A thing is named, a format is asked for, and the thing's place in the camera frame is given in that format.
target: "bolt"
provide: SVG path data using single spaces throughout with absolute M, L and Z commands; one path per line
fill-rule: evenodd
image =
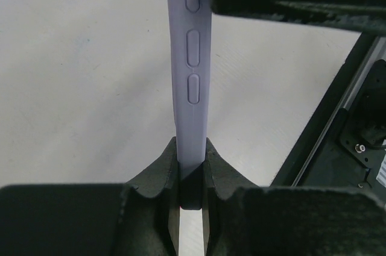
M 364 145 L 357 144 L 355 145 L 355 151 L 359 154 L 362 154 L 364 151 L 366 151 L 366 147 Z

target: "barcode sticker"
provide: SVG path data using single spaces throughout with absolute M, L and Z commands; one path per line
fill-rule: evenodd
M 386 188 L 386 155 L 382 161 L 381 168 L 379 169 L 379 172 L 376 176 L 376 180 Z

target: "screw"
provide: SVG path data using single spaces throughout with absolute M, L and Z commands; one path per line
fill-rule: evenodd
M 366 147 L 364 145 L 356 144 L 355 151 L 359 154 L 362 154 L 364 151 L 366 151 Z

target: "white surface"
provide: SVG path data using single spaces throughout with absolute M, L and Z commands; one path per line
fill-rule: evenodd
M 166 0 L 0 0 L 0 185 L 121 182 L 174 135 Z M 209 137 L 269 185 L 358 34 L 214 16 Z M 202 255 L 183 212 L 180 255 Z

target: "white table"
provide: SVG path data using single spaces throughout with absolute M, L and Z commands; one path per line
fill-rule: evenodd
M 358 38 L 214 16 L 208 136 L 267 186 Z M 166 0 L 0 0 L 0 186 L 129 180 L 174 135 Z M 182 212 L 180 255 L 202 255 Z

